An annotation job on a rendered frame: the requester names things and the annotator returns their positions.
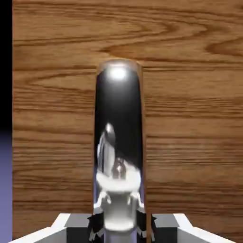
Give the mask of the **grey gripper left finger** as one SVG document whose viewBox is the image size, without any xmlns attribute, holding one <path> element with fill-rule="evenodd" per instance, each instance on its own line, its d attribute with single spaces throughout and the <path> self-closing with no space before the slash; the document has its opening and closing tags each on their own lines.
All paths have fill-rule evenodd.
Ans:
<svg viewBox="0 0 243 243">
<path fill-rule="evenodd" d="M 60 213 L 50 227 L 8 243 L 89 243 L 91 214 Z"/>
</svg>

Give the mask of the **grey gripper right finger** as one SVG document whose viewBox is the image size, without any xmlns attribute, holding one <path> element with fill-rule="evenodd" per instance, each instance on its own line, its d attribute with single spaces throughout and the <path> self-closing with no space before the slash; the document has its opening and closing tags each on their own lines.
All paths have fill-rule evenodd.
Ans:
<svg viewBox="0 0 243 243">
<path fill-rule="evenodd" d="M 236 243 L 194 227 L 185 214 L 153 214 L 152 243 Z"/>
</svg>

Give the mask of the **shiny dark curved metal handle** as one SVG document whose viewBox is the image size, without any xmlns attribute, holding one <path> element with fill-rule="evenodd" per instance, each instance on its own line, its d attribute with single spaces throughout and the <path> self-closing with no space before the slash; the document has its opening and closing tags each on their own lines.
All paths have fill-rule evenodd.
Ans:
<svg viewBox="0 0 243 243">
<path fill-rule="evenodd" d="M 112 59 L 95 83 L 92 241 L 148 243 L 142 68 Z"/>
</svg>

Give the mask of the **brown wooden cabinet door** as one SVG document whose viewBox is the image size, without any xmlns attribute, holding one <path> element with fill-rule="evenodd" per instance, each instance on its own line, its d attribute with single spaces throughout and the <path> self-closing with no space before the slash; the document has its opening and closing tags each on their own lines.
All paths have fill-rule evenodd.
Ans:
<svg viewBox="0 0 243 243">
<path fill-rule="evenodd" d="M 116 57 L 143 67 L 148 209 L 243 243 L 243 0 L 13 0 L 13 238 L 91 212 Z"/>
</svg>

